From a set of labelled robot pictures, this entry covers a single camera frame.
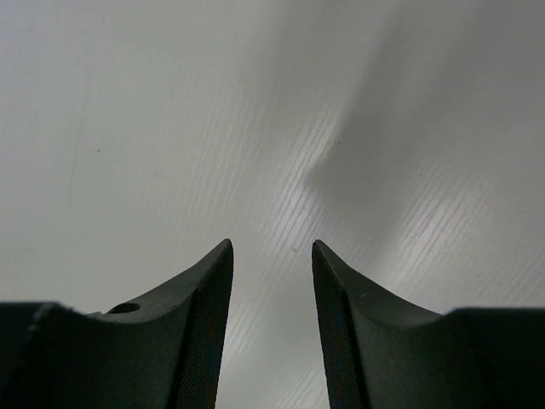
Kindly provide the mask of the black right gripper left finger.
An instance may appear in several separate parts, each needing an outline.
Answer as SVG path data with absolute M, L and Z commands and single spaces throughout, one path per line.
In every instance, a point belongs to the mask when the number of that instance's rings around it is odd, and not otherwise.
M 232 277 L 232 243 L 223 240 L 106 313 L 3 303 L 2 407 L 214 407 Z

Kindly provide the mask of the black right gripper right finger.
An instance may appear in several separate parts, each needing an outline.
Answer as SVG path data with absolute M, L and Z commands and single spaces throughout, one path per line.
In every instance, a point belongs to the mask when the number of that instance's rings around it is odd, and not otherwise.
M 405 301 L 316 241 L 312 270 L 333 408 L 541 408 L 544 312 Z

